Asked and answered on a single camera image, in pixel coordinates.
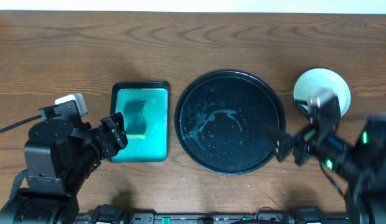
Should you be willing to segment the dark green sponge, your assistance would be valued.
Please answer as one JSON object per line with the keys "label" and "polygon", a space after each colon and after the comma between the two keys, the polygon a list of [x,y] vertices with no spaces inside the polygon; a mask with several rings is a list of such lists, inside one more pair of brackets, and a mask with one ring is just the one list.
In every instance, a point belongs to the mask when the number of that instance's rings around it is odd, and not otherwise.
{"label": "dark green sponge", "polygon": [[143,110],[144,100],[127,101],[124,107],[125,131],[129,138],[144,139],[147,132],[147,122]]}

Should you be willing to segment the mint plate with stain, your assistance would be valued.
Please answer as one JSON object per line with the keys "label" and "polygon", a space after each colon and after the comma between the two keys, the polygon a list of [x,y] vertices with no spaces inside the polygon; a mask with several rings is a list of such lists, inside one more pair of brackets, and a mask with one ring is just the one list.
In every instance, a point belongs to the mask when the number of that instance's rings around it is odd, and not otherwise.
{"label": "mint plate with stain", "polygon": [[332,89],[339,99],[341,116],[345,115],[351,103],[351,92],[346,81],[332,70],[314,68],[304,72],[293,90],[294,100],[304,101],[320,89]]}

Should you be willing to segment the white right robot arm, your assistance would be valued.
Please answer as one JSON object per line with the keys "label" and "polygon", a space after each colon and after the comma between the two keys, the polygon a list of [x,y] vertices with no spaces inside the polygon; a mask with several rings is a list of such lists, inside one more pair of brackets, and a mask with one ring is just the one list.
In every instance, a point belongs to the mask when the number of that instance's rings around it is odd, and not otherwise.
{"label": "white right robot arm", "polygon": [[369,116],[353,146],[335,130],[316,124],[294,136],[269,126],[263,129],[278,161],[292,154],[301,165],[314,157],[347,181],[344,198],[352,223],[386,223],[386,113]]}

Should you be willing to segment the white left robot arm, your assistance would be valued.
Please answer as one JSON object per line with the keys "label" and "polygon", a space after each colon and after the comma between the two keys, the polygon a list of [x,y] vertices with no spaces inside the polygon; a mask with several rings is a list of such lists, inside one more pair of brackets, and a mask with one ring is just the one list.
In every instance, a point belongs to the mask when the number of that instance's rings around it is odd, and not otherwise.
{"label": "white left robot arm", "polygon": [[26,169],[15,176],[0,223],[74,223],[84,181],[128,144],[121,113],[101,119],[96,128],[82,121],[88,110],[80,93],[58,98],[39,113],[41,121],[24,145]]}

